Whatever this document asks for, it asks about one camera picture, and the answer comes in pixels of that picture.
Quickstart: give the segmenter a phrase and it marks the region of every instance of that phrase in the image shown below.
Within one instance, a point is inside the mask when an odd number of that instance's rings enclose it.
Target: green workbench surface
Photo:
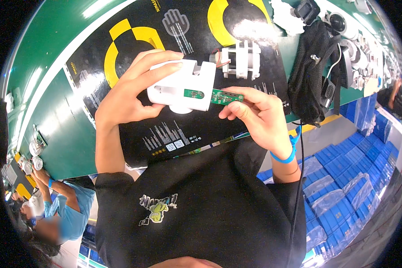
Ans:
[[[38,9],[19,48],[14,51],[15,60],[7,71],[7,90],[14,97],[14,110],[8,114],[9,150],[19,149],[29,155],[28,144],[32,141],[32,126],[35,124],[48,143],[42,153],[44,166],[55,179],[65,179],[96,173],[95,130],[81,108],[80,103],[61,69],[56,75],[45,77],[48,70],[63,50],[85,28],[107,11],[133,0],[111,0],[100,7],[97,13],[87,18],[83,12],[97,0],[45,0]],[[286,0],[292,6],[297,1]],[[334,0],[339,8],[349,14],[356,12],[354,3]],[[268,0],[264,4],[273,14]],[[384,28],[375,14],[362,15],[372,27]],[[282,54],[285,72],[289,78],[295,60],[299,35],[284,36],[279,27],[277,42]],[[363,91],[341,89],[341,104],[349,103],[363,96]],[[294,115],[286,117],[288,122],[297,120]],[[18,137],[21,129],[24,136]]]

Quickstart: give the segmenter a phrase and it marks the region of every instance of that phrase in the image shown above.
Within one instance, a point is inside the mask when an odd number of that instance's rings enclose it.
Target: shirt graphic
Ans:
[[[164,219],[165,212],[169,211],[170,208],[177,208],[177,194],[167,196],[162,199],[150,198],[150,196],[143,195],[140,198],[140,205],[146,210],[150,211],[149,216],[141,220],[138,226],[149,225],[149,222],[161,223]]]

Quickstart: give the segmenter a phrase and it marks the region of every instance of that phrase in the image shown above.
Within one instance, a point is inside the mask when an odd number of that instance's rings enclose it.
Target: left hand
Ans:
[[[33,174],[32,175],[33,175],[33,178],[36,181],[36,183],[39,180],[44,185],[49,185],[49,178],[50,177],[46,173],[46,170],[44,170],[44,169],[41,169],[41,170],[33,169]]]
[[[97,127],[111,129],[118,124],[158,116],[165,105],[143,106],[137,96],[149,86],[180,70],[182,64],[169,63],[154,70],[150,70],[150,67],[182,58],[183,53],[161,49],[141,52],[102,100],[95,114]]]

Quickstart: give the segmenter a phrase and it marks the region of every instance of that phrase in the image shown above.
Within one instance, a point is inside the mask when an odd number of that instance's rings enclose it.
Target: blue wristband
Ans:
[[[48,185],[49,188],[52,187],[52,182],[53,182],[53,181],[55,181],[55,180],[53,180],[52,178],[49,178],[49,185]]]
[[[293,161],[293,159],[295,158],[295,153],[296,153],[296,143],[299,140],[299,137],[301,136],[301,132],[302,132],[302,127],[298,126],[296,128],[296,137],[292,137],[292,135],[289,135],[289,139],[290,139],[290,143],[292,144],[292,153],[290,154],[289,158],[286,160],[281,160],[280,158],[276,157],[275,155],[273,155],[273,153],[271,153],[271,156],[278,162],[283,163],[283,164],[289,164],[290,162]]]

